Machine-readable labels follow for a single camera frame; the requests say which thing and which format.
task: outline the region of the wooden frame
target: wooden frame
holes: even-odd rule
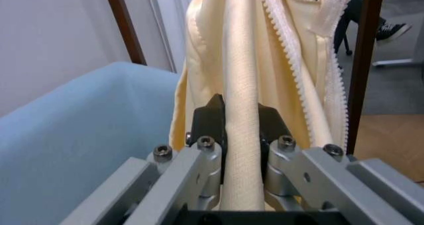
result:
[[[128,54],[130,55],[131,62],[141,65],[147,65],[146,60],[141,50],[141,45],[134,30],[133,22],[131,21],[130,14],[128,13],[125,0],[108,0],[110,7],[118,24],[125,46],[127,47]]]
[[[347,154],[353,154],[355,149],[382,1],[362,0],[348,99],[349,137]]]

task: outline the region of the hanging garment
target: hanging garment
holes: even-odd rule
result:
[[[192,0],[169,142],[184,146],[194,109],[225,101],[221,210],[262,210],[258,103],[302,148],[345,148],[347,107],[333,35],[349,0]]]

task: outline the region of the black sneaker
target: black sneaker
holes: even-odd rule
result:
[[[377,40],[377,43],[379,45],[389,43],[390,41],[403,35],[410,28],[411,26],[407,24],[386,24],[385,23],[382,26],[380,26],[380,28],[378,28],[375,39]]]

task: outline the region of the white zipper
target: white zipper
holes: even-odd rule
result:
[[[305,115],[306,126],[308,129],[309,140],[311,146],[315,145],[315,136],[314,131],[311,126],[311,112],[307,105],[305,98],[304,86],[301,79],[301,47],[299,40],[295,39],[293,35],[297,35],[296,32],[293,32],[294,27],[292,25],[291,19],[287,19],[285,15],[285,10],[281,0],[262,0],[265,12],[267,17],[271,20],[272,25],[276,34],[279,36],[278,40],[283,47],[284,52],[286,53],[286,58],[290,65],[294,81],[297,88],[297,94],[299,95],[303,113]],[[333,44],[327,44],[328,52],[330,52],[328,59],[330,59],[327,67],[329,72],[326,74],[326,90],[325,90],[325,107],[327,119],[330,124],[332,136],[341,138],[340,141],[343,141],[343,148],[346,151],[347,146],[347,132],[348,132],[348,114],[347,114],[347,101],[345,95],[345,88],[343,85],[341,72],[338,68],[338,63],[336,55],[333,50]]]

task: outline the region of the wooden floor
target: wooden floor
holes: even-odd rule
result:
[[[413,181],[424,181],[424,115],[362,116],[354,155],[380,158]]]

